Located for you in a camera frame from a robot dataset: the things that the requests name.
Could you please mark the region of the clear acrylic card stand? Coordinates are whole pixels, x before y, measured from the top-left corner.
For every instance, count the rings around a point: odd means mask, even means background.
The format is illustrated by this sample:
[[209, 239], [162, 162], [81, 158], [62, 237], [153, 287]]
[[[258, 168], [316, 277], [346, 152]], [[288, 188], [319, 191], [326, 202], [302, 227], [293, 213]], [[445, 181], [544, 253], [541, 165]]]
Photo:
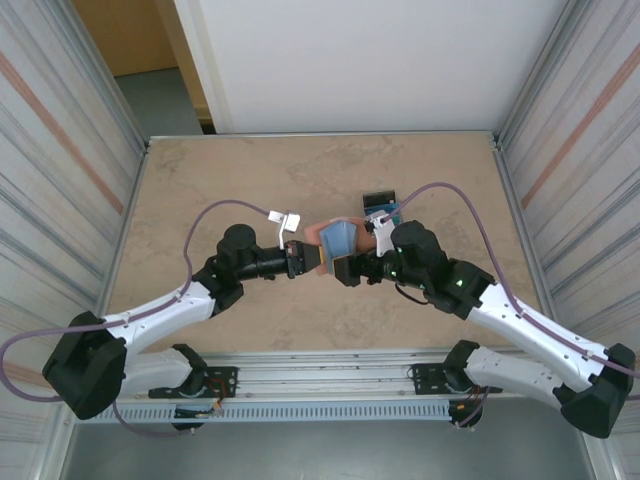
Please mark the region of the clear acrylic card stand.
[[383, 211], [386, 215], [391, 214], [398, 206], [395, 190], [383, 190], [365, 193], [362, 196], [363, 209], [366, 217]]

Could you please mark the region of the blue card in stand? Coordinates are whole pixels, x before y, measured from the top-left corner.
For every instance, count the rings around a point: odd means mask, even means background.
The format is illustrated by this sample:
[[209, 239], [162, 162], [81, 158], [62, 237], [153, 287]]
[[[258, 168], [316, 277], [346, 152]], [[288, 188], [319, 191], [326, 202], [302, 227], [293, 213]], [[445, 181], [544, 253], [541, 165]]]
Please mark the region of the blue card in stand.
[[[396, 203], [384, 203], [379, 205], [371, 205], [364, 208], [364, 212], [366, 216], [370, 216], [376, 212], [383, 211], [386, 215], [391, 214], [396, 210], [398, 205]], [[395, 224], [399, 224], [402, 222], [402, 215], [400, 213], [395, 214], [392, 217], [392, 220]]]

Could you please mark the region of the black card in stand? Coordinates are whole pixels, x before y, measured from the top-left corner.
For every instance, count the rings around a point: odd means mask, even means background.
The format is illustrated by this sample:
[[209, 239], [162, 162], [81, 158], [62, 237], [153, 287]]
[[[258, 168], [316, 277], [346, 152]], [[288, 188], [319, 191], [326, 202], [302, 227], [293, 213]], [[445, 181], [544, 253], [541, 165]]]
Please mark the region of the black card in stand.
[[385, 190], [378, 192], [366, 193], [362, 196], [363, 208], [386, 208], [396, 204], [396, 192], [394, 190]]

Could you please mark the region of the wooden door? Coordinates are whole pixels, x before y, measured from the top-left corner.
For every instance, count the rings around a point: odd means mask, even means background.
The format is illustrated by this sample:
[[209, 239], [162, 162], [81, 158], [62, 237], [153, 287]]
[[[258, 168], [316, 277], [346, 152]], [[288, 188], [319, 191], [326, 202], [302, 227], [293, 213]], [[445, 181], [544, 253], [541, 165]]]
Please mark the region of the wooden door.
[[178, 68], [203, 125], [213, 124], [175, 0], [71, 0], [114, 76]]

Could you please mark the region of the aluminium rail frame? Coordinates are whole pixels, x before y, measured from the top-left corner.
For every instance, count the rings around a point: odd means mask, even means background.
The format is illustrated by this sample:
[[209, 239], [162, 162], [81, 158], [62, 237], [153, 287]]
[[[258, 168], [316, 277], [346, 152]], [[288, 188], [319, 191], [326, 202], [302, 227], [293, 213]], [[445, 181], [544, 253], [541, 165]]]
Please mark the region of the aluminium rail frame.
[[184, 345], [163, 352], [137, 355], [117, 399], [148, 397], [155, 388], [179, 387], [198, 368], [237, 367], [234, 398], [317, 399], [356, 397], [474, 397], [465, 395], [416, 395], [408, 369], [413, 364], [443, 363], [427, 352], [349, 353], [323, 355], [303, 352], [292, 355], [222, 355], [206, 360]]

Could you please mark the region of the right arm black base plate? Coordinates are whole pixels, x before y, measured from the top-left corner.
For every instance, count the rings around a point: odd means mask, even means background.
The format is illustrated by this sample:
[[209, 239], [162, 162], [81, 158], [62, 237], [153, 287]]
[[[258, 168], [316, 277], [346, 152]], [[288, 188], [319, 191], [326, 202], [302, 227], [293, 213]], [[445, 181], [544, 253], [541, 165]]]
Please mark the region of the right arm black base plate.
[[416, 395], [468, 395], [477, 388], [462, 367], [446, 363], [413, 364], [408, 369], [408, 378]]

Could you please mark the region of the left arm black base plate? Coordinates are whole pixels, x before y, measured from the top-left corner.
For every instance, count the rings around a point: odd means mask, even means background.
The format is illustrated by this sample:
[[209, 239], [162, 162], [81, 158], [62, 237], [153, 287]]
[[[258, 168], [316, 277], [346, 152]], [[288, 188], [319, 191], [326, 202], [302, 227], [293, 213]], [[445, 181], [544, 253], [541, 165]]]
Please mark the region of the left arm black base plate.
[[234, 398], [238, 386], [237, 367], [211, 367], [194, 369], [187, 379], [175, 388], [162, 387], [148, 391], [151, 399], [214, 399]]

